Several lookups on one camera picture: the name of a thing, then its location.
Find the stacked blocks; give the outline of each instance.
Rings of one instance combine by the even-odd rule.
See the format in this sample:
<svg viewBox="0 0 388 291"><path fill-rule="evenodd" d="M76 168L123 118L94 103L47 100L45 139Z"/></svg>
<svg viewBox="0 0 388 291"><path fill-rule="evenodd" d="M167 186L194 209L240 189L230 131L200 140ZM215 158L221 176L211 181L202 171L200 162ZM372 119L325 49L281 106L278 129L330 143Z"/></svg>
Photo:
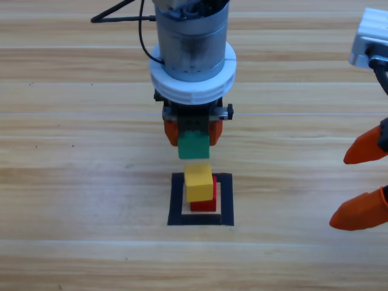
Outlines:
<svg viewBox="0 0 388 291"><path fill-rule="evenodd" d="M213 200L213 175L210 164L187 165L184 168L187 202Z"/></svg>
<svg viewBox="0 0 388 291"><path fill-rule="evenodd" d="M217 178L213 177L213 199L190 203L191 212L216 212L217 211Z"/></svg>

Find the black tape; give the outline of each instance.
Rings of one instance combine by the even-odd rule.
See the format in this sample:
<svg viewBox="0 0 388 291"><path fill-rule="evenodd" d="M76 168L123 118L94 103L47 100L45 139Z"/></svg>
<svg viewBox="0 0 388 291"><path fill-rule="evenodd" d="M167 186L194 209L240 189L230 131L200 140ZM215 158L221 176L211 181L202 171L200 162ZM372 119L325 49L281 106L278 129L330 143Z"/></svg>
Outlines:
<svg viewBox="0 0 388 291"><path fill-rule="evenodd" d="M221 184L221 214L182 214L184 174L172 174L169 226L234 226L232 174L213 176Z"/></svg>

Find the black cable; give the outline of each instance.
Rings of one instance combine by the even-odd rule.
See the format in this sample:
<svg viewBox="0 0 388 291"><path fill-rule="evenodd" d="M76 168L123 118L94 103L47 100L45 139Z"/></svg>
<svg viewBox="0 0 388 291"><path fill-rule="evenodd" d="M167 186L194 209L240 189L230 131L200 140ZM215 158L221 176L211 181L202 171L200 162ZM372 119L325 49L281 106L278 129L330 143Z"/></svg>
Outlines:
<svg viewBox="0 0 388 291"><path fill-rule="evenodd" d="M375 72L377 81L380 83L380 86L383 88L384 92L388 95L388 76L386 71L386 65L376 65L373 68Z"/></svg>
<svg viewBox="0 0 388 291"><path fill-rule="evenodd" d="M144 42L143 42L143 37L142 37L142 31L141 31L141 22L142 21L156 21L156 16L155 15L150 15L150 16L143 16L143 9L144 9L144 0L141 1L141 6L140 6L140 13L139 16L134 16L134 17L115 17L115 18L105 18L108 15L111 15L112 13L122 9L124 6L131 4L135 0L123 0L119 4L116 4L112 8L109 8L108 10L100 13L99 15L93 17L90 21L92 23L105 23L105 22L121 22L121 21L139 21L139 39L141 43L141 47L144 50L144 53L152 59L155 62L158 62L162 65L164 65L164 61L158 60L154 58L145 48Z"/></svg>
<svg viewBox="0 0 388 291"><path fill-rule="evenodd" d="M105 18L105 19L100 19L98 21L92 21L92 23L105 23L105 22L121 22L121 21L139 21L140 17L139 16L133 16L133 17L115 17L115 18ZM142 16L141 17L142 21L156 21L156 16L155 15L150 15L150 16Z"/></svg>
<svg viewBox="0 0 388 291"><path fill-rule="evenodd" d="M162 60L160 60L160 59L154 58L154 57L147 51L147 49L145 48L144 41L143 41L143 36L142 36L142 33L141 33L141 21L142 21L142 16L143 16L143 8L144 8L144 0L141 0L141 4L140 4L140 12L139 12L139 39L140 39L141 47L142 47L142 49L144 50L144 53L146 53L146 55L147 55L152 61L155 61L155 62L158 62L159 64L164 65L164 61L162 61Z"/></svg>
<svg viewBox="0 0 388 291"><path fill-rule="evenodd" d="M100 13L99 15L93 17L91 22L92 23L114 22L112 19L115 19L115 18L107 18L107 19L104 19L104 18L107 17L108 15L111 15L112 13L122 9L124 6L127 6L128 4L131 4L134 1L135 0L123 0L119 4L116 4L115 6L113 6L112 8L109 8L108 10L106 10L106 11Z"/></svg>

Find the orange gripper pad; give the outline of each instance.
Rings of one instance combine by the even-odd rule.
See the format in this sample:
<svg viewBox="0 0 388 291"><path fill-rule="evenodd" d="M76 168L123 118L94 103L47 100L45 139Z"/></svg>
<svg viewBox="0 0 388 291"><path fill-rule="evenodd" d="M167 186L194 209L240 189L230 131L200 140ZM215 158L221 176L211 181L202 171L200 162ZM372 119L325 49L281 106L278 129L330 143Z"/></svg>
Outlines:
<svg viewBox="0 0 388 291"><path fill-rule="evenodd" d="M178 123L173 121L164 121L164 132L167 135L172 146L178 146Z"/></svg>
<svg viewBox="0 0 388 291"><path fill-rule="evenodd" d="M209 128L210 145L215 146L222 134L222 121L211 121Z"/></svg>
<svg viewBox="0 0 388 291"><path fill-rule="evenodd" d="M335 229L364 230L388 222L388 203L383 188L363 193L343 203L329 224Z"/></svg>
<svg viewBox="0 0 388 291"><path fill-rule="evenodd" d="M344 158L345 164L359 164L362 162L377 161L388 155L377 142L380 138L380 126L376 126L357 137L352 146L347 150Z"/></svg>

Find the black bracket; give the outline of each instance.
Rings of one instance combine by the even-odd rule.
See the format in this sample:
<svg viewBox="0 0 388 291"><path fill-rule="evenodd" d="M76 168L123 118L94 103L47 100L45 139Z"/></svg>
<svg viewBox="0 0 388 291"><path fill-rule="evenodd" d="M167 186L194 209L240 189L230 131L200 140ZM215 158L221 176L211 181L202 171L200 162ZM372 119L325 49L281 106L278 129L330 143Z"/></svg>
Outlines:
<svg viewBox="0 0 388 291"><path fill-rule="evenodd" d="M388 118L380 122L380 138L377 145L384 152L388 152Z"/></svg>

